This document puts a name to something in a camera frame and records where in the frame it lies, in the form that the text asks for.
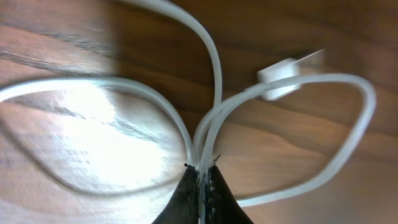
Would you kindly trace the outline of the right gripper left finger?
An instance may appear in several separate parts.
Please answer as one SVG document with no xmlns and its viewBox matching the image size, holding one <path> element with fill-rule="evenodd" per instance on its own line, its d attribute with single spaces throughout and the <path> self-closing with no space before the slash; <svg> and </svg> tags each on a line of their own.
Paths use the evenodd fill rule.
<svg viewBox="0 0 398 224">
<path fill-rule="evenodd" d="M 198 224 L 198 171 L 189 164 L 169 202 L 152 224 Z"/>
</svg>

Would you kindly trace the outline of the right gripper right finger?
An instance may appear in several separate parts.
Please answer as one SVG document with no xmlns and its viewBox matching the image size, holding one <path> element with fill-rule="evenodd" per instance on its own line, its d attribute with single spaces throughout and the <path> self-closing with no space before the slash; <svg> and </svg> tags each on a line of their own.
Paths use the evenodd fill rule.
<svg viewBox="0 0 398 224">
<path fill-rule="evenodd" d="M 238 205 L 219 168 L 212 165 L 205 185 L 205 224 L 254 224 Z"/>
</svg>

